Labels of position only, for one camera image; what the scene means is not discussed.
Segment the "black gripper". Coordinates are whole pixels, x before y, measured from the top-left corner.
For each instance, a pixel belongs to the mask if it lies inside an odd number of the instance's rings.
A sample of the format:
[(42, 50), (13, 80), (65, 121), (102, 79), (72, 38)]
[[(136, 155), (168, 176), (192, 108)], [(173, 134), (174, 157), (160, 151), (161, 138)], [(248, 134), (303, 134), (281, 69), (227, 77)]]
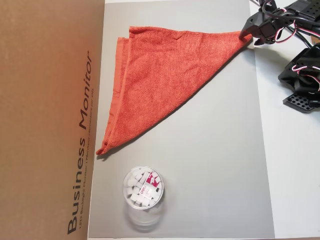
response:
[(239, 39), (251, 35), (257, 38), (254, 42), (255, 46), (272, 45), (275, 43), (275, 35), (279, 29), (278, 19), (267, 16), (262, 12), (257, 12), (247, 19), (239, 34)]

